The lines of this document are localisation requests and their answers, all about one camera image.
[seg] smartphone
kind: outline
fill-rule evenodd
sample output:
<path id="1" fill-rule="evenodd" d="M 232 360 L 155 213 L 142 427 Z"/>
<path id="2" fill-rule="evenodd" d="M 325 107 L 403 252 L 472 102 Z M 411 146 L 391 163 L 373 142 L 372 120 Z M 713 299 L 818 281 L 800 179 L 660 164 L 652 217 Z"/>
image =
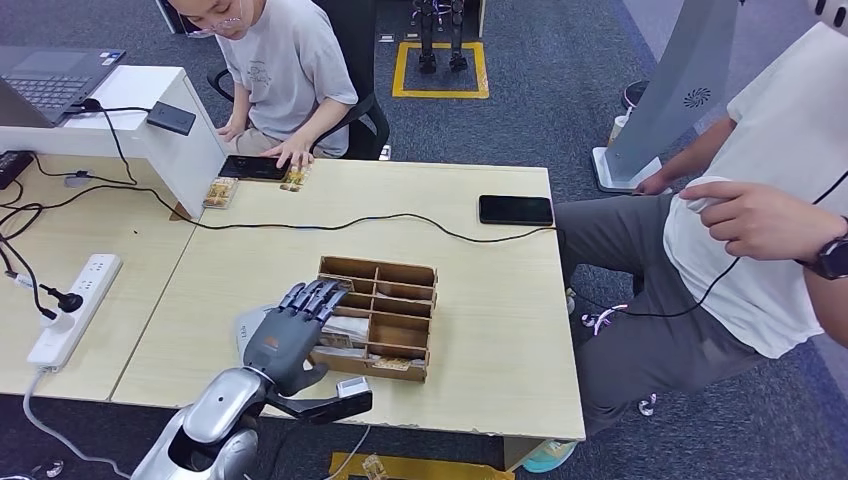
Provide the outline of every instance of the smartphone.
<path id="1" fill-rule="evenodd" d="M 283 168 L 277 168 L 277 157 L 251 157 L 230 155 L 224 162 L 219 177 L 252 178 L 256 180 L 282 180 L 289 171 L 291 160 Z"/>
<path id="2" fill-rule="evenodd" d="M 554 210 L 544 197 L 480 195 L 480 223 L 549 227 Z"/>

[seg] chair armrest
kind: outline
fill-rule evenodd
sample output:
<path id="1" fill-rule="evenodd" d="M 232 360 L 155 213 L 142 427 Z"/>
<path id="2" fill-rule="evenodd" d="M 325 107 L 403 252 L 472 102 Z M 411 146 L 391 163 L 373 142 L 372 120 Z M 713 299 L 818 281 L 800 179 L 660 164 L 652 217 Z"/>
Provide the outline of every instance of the chair armrest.
<path id="1" fill-rule="evenodd" d="M 326 132 L 324 132 L 323 135 L 318 137 L 318 140 L 315 140 L 315 143 L 312 144 L 312 148 L 309 151 L 311 152 L 311 151 L 315 150 L 315 147 L 319 143 L 324 141 L 324 139 L 327 138 L 328 136 L 330 136 L 330 135 L 338 132 L 342 128 L 350 125 L 351 123 L 353 123 L 354 120 L 358 120 L 358 119 L 364 117 L 368 113 L 368 111 L 371 110 L 371 107 L 374 106 L 374 99 L 375 99 L 375 97 L 374 97 L 374 94 L 372 93 L 372 94 L 368 95 L 367 97 L 365 97 L 365 99 L 361 100 L 359 103 L 357 103 L 356 105 L 351 107 L 351 109 L 347 111 L 347 114 L 344 117 L 342 117 L 341 120 L 339 120 L 339 123 L 337 123 L 335 127 L 327 130 Z"/>
<path id="2" fill-rule="evenodd" d="M 233 96 L 230 92 L 224 90 L 221 87 L 221 79 L 230 74 L 230 71 L 226 68 L 223 70 L 209 70 L 206 72 L 206 81 L 209 83 L 209 86 L 215 89 L 216 92 L 221 94 L 222 97 L 226 98 L 230 102 L 233 101 Z"/>

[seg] hand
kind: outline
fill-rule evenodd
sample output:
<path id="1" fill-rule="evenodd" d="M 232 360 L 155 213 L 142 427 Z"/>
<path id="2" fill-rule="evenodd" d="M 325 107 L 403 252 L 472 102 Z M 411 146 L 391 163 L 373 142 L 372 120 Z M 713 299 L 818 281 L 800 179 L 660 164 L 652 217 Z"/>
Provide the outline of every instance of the hand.
<path id="1" fill-rule="evenodd" d="M 633 190 L 634 195 L 659 195 L 671 185 L 673 179 L 666 178 L 662 170 L 642 180 L 636 189 Z"/>
<path id="2" fill-rule="evenodd" d="M 701 223 L 734 257 L 813 262 L 848 232 L 844 218 L 767 185 L 712 182 L 680 192 L 685 200 L 707 197 L 724 202 L 705 208 Z"/>
<path id="3" fill-rule="evenodd" d="M 230 117 L 230 121 L 228 121 L 223 127 L 215 130 L 215 133 L 224 137 L 223 140 L 225 142 L 229 142 L 237 135 L 244 133 L 246 128 L 246 122 L 233 121 L 232 117 Z"/>
<path id="4" fill-rule="evenodd" d="M 312 165 L 312 162 L 315 161 L 315 157 L 309 152 L 311 148 L 311 141 L 301 138 L 295 133 L 285 142 L 262 152 L 260 155 L 263 157 L 280 157 L 277 160 L 277 168 L 283 168 L 286 160 L 291 157 L 292 171 L 298 171 L 301 168 Z"/>

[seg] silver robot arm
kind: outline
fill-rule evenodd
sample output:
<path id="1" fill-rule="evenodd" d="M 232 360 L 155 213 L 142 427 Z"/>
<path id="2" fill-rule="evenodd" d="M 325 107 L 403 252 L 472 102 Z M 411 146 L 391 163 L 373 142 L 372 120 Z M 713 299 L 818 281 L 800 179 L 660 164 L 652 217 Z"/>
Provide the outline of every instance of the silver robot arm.
<path id="1" fill-rule="evenodd" d="M 295 285 L 264 318 L 243 354 L 244 367 L 218 374 L 192 405 L 177 412 L 133 472 L 133 480 L 244 480 L 259 448 L 257 419 L 265 405 L 313 424 L 371 409 L 364 378 L 336 385 L 337 396 L 287 398 L 324 377 L 327 369 L 303 362 L 321 328 L 347 293 L 337 281 Z"/>

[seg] gray stand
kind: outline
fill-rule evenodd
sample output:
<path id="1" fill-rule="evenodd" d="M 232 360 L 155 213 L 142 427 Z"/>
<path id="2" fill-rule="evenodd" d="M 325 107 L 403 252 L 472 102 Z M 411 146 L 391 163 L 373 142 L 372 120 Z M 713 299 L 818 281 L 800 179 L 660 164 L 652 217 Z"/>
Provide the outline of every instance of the gray stand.
<path id="1" fill-rule="evenodd" d="M 598 185 L 630 192 L 660 168 L 657 154 L 724 97 L 734 0 L 686 0 L 648 89 L 609 148 L 593 150 Z"/>

